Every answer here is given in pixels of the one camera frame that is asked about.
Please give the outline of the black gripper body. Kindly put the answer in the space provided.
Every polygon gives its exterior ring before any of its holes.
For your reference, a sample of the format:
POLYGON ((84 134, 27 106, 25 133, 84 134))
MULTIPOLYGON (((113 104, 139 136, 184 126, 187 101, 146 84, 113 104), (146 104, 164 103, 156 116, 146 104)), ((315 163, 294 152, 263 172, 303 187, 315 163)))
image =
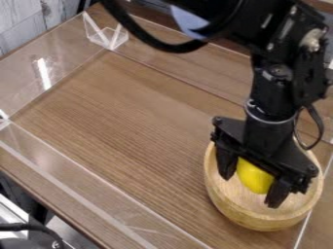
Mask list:
POLYGON ((234 144, 238 159, 247 160, 274 180, 286 179, 291 184, 290 194, 305 194, 318 176, 318 167, 305 155, 307 147, 299 144, 294 134, 298 111, 290 104, 265 105, 247 100, 243 120, 212 117, 211 141, 234 144))

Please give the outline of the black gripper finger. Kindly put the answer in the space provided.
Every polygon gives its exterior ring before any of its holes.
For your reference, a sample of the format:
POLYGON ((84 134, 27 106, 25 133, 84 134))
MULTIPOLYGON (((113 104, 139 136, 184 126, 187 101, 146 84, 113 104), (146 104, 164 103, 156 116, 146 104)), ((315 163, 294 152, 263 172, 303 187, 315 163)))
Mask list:
POLYGON ((263 201, 269 208, 279 207, 287 195, 290 194, 290 190, 291 184, 286 179, 279 178, 273 181, 263 201))
POLYGON ((214 144, 218 174, 223 180, 228 180, 236 169, 238 147, 224 141, 216 141, 214 144))

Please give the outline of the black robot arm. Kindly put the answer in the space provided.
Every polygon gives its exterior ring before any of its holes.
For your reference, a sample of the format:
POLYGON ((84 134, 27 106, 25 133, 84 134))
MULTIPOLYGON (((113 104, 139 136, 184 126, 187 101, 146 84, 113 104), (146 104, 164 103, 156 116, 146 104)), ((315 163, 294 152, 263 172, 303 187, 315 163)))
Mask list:
POLYGON ((249 160, 273 176, 263 203, 277 208, 290 194, 305 193, 318 167, 305 155, 297 122, 307 111, 318 127, 313 103, 330 82, 323 64, 325 17, 302 0, 166 0, 176 24, 198 40, 223 37, 251 54, 253 87, 246 118, 212 118, 211 140, 223 179, 249 160))

